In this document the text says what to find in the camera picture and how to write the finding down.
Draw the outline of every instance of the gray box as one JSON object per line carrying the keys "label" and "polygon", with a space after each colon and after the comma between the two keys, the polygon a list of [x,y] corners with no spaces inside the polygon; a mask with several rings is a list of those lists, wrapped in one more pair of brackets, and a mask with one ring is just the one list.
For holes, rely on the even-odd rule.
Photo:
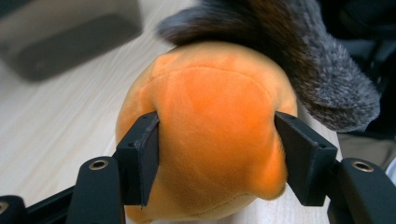
{"label": "gray box", "polygon": [[0,57],[22,77],[43,80],[142,32],[137,0],[5,1]]}

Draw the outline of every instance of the table surface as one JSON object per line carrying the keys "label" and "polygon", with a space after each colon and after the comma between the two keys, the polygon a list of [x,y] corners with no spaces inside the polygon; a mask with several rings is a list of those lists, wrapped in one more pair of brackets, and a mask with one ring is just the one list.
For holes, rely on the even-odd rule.
{"label": "table surface", "polygon": [[[79,166],[112,155],[122,101],[136,77],[172,46],[155,26],[194,1],[142,0],[144,33],[60,76],[28,82],[0,61],[0,195],[27,206],[75,184]],[[336,134],[304,111],[299,116],[338,146]],[[278,200],[256,200],[218,221],[200,223],[328,223],[326,208],[301,206],[288,188]]]}

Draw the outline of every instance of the orange plush toy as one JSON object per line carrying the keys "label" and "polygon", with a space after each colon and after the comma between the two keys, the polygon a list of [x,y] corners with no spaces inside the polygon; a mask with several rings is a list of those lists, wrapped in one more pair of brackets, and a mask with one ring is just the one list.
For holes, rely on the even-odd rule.
{"label": "orange plush toy", "polygon": [[120,112],[118,141],[143,114],[160,119],[148,206],[126,207],[137,223],[220,218],[279,197],[287,167],[275,112],[296,116],[296,98],[336,131],[378,113],[374,86],[325,33],[316,0],[199,3],[161,23],[177,47],[135,81]]}
{"label": "orange plush toy", "polygon": [[219,218],[282,194],[287,168],[274,116],[296,115],[296,102],[268,57],[226,42],[173,49],[130,89],[118,141],[152,111],[160,119],[160,165],[148,206],[127,207],[137,223]]}

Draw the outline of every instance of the black metal bracket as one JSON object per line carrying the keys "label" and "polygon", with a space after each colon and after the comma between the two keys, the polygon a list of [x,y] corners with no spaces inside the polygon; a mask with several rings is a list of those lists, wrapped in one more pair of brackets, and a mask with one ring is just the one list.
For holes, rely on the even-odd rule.
{"label": "black metal bracket", "polygon": [[[335,159],[337,147],[294,116],[276,112],[286,151],[288,183],[304,206],[322,206],[332,224],[396,223],[396,187],[368,161]],[[149,202],[159,166],[159,119],[139,118],[113,157],[85,162],[77,184],[25,208],[17,196],[0,197],[0,223],[124,223],[123,206]]]}

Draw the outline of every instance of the gray plush toy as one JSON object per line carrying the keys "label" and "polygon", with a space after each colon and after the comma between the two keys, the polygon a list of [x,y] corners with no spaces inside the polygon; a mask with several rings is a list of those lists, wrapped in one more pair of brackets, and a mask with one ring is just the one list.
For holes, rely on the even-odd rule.
{"label": "gray plush toy", "polygon": [[200,0],[158,27],[175,45],[222,40],[277,62],[299,100],[337,132],[366,126],[379,113],[379,94],[347,51],[326,32],[316,0]]}

